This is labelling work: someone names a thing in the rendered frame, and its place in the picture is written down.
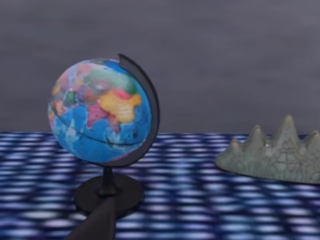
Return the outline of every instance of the blue patterned tablecloth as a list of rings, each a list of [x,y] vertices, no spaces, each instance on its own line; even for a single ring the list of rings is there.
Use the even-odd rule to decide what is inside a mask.
[[[117,240],[320,240],[320,186],[221,171],[231,134],[159,134],[143,159],[117,172],[145,189],[117,221]],[[50,133],[0,133],[0,239],[63,239],[84,217],[74,189],[101,169],[74,158]]]

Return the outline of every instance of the black object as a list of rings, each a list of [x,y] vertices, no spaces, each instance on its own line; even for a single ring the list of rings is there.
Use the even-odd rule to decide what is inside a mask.
[[[103,176],[91,178],[82,183],[75,191],[74,202],[77,209],[85,215],[93,212],[107,198],[115,200],[115,217],[124,217],[131,213],[143,198],[143,187],[135,179],[115,174],[112,168],[131,165],[142,158],[153,144],[160,124],[160,107],[157,92],[143,69],[133,60],[119,54],[119,65],[128,71],[142,86],[151,107],[151,126],[142,145],[128,156],[107,163],[93,163],[103,167]]]
[[[109,197],[65,240],[114,240],[116,231],[115,198]]]

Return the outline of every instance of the gray wall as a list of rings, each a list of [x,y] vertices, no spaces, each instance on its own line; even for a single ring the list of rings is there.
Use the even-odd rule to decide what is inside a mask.
[[[49,131],[59,75],[117,53],[153,80],[161,132],[320,129],[320,0],[1,0],[0,130]]]

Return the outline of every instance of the china on globe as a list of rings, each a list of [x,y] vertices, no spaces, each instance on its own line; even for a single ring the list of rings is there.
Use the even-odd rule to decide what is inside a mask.
[[[118,60],[81,61],[51,91],[50,127],[59,144],[77,158],[98,165],[116,162],[150,134],[156,117],[150,97],[156,98]]]

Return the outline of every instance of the globe stand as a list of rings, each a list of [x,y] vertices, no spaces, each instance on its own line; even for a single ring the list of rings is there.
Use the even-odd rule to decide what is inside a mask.
[[[89,215],[107,198],[114,197],[115,216],[121,218],[138,207],[143,194],[143,187],[137,180],[113,174],[111,167],[104,166],[102,176],[85,181],[75,190],[74,202],[78,211]]]

